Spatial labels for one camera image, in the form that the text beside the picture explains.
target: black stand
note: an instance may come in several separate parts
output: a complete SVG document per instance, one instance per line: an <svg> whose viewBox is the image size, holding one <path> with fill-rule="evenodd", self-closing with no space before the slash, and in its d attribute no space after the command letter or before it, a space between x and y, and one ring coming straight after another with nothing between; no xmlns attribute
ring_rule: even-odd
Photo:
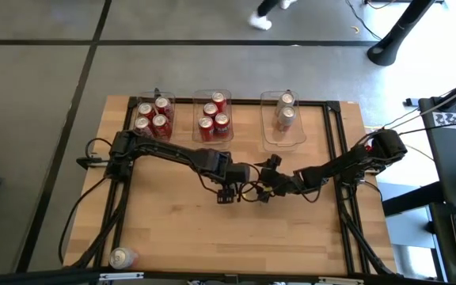
<svg viewBox="0 0 456 285"><path fill-rule="evenodd" d="M404 211L423 207L430 203L442 203L444 201L441 184L437 181L427 186L418 188L403 195L388 199L383 202L385 216L400 214Z"/></svg>
<svg viewBox="0 0 456 285"><path fill-rule="evenodd" d="M367 51L371 62L390 66L395 62L399 47L435 0L413 0L389 33Z"/></svg>

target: wooden table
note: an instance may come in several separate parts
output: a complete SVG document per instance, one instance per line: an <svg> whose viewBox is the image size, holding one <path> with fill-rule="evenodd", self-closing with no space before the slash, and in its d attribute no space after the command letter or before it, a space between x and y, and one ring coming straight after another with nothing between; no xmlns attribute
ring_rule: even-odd
<svg viewBox="0 0 456 285"><path fill-rule="evenodd" d="M123 126L127 100L125 96L108 97L97 137L113 140ZM341 110L351 146L364 135L359 106L341 102ZM307 140L296 151L279 153L283 161L278 170L282 173L329 160L321 108L301 107L300 113ZM262 147L259 115L259 106L233 106L235 136L229 151L234 162L256 163L270 157ZM192 141L192 105L177 104L176 116L171 143L200 147ZM333 115L332 124L335 130ZM338 138L335 140L339 155ZM108 147L97 143L95 151L106 153ZM100 180L104 170L89 169L83 191ZM373 177L367 179L375 183ZM80 204L65 264L74 263L98 234L108 187L108 182L103 183ZM360 185L357 196L366 239L395 270L379 194ZM335 201L330 181L314 204L288 195L271 198L268 204L218 205L215 195L202 188L198 176L187 166L142 157L135 162L120 244L139 253L135 270L343 276L347 271ZM111 244L109 238L103 264L108 264ZM355 245L351 237L355 268L360 272Z"/></svg>

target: gray floor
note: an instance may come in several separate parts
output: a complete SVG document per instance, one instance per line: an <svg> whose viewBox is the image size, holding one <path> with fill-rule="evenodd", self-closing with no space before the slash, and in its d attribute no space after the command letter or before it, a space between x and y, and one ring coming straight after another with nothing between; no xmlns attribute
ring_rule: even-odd
<svg viewBox="0 0 456 285"><path fill-rule="evenodd" d="M395 4L374 11L351 1L380 36L406 7ZM344 0L301 0L288 11L276 9L269 16L274 27L268 32L245 23L258 2L113 1L102 39L373 40L364 30L355 33L351 26L361 25ZM0 0L0 39L88 40L102 6L101 0ZM59 234L85 175L74 160L95 135L106 96L159 87L178 97L189 97L196 89L225 88L236 98L258 98L267 90L290 88L304 99L358 101L365 124L381 125L405 111L400 102L406 97L439 95L456 86L452 9L434 5L389 67L371 63L366 47L99 47L30 269L60 266ZM88 49L0 46L0 176L5 179L0 186L0 273L11 272L15 265ZM428 147L418 137L406 143ZM410 176L410 185L434 179L433 165L412 151L378 179L401 184L401 174L414 172L412 167L427 169L427 177ZM392 189L382 189L385 197ZM392 223L419 223L421 217L389 220L390 233ZM411 245L391 235L394 244ZM420 238L422 244L415 246L426 246L426 240ZM406 251L399 250L404 256Z"/></svg>
<svg viewBox="0 0 456 285"><path fill-rule="evenodd" d="M0 272L12 270L87 47L0 47Z"/></svg>

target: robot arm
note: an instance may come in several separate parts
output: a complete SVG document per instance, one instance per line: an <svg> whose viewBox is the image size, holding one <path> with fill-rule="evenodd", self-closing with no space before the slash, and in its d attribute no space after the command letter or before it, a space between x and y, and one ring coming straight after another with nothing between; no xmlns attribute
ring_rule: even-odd
<svg viewBox="0 0 456 285"><path fill-rule="evenodd" d="M281 158L273 154L265 162L257 163L262 167L257 182L270 188L277 196L286 194L309 194L318 191L328 179L340 175L340 181L345 184L356 184L363 179L366 170L383 171L388 165L401 160L407 150L404 143L393 130L380 130L371 138L372 146L356 144L346 154L320 166L309 166L297 169L293 176L277 171ZM130 175L129 165L143 155L152 155L171 162L188 165L194 172L209 178L222 186L218 191L219 203L232 203L238 193L237 184L249 181L249 166L246 163L233 163L230 152L220 152L212 149L197 150L177 146L156 139L137 136L133 131L120 131L114 138L110 150L110 160L105 170L109 179L121 181ZM269 195L261 195L261 202L268 202Z"/></svg>

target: red soda can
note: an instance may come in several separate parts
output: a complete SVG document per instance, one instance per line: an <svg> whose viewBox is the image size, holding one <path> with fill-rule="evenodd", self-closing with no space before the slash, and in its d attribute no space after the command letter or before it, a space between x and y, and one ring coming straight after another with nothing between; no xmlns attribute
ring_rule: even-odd
<svg viewBox="0 0 456 285"><path fill-rule="evenodd" d="M214 103L206 103L203 107L203 114L214 119L218 115L218 106Z"/></svg>
<svg viewBox="0 0 456 285"><path fill-rule="evenodd" d="M170 123L173 122L173 106L172 103L170 103L170 100L165 97L159 97L154 104L156 105L158 113L165 115Z"/></svg>
<svg viewBox="0 0 456 285"><path fill-rule="evenodd" d="M216 92L212 94L212 101L218 107L219 112L226 111L226 97L222 93Z"/></svg>
<svg viewBox="0 0 456 285"><path fill-rule="evenodd" d="M199 133L204 142L214 139L214 121L209 116L203 116L198 120Z"/></svg>
<svg viewBox="0 0 456 285"><path fill-rule="evenodd" d="M139 105L139 116L145 116L149 121L152 121L156 116L156 111L152 107L152 104L142 103Z"/></svg>
<svg viewBox="0 0 456 285"><path fill-rule="evenodd" d="M154 133L150 128L150 121L147 117L139 117L135 120L135 133L140 136L146 136L149 138L154 137Z"/></svg>
<svg viewBox="0 0 456 285"><path fill-rule="evenodd" d="M227 138L230 134L230 118L225 113L216 115L214 129L219 138Z"/></svg>
<svg viewBox="0 0 456 285"><path fill-rule="evenodd" d="M154 133L158 139L169 140L172 136L172 127L168 118L163 114L158 114L152 119Z"/></svg>
<svg viewBox="0 0 456 285"><path fill-rule="evenodd" d="M277 116L277 123L275 124L275 128L278 131L287 131L290 129L293 121L297 118L297 113L293 107L284 107L279 112Z"/></svg>

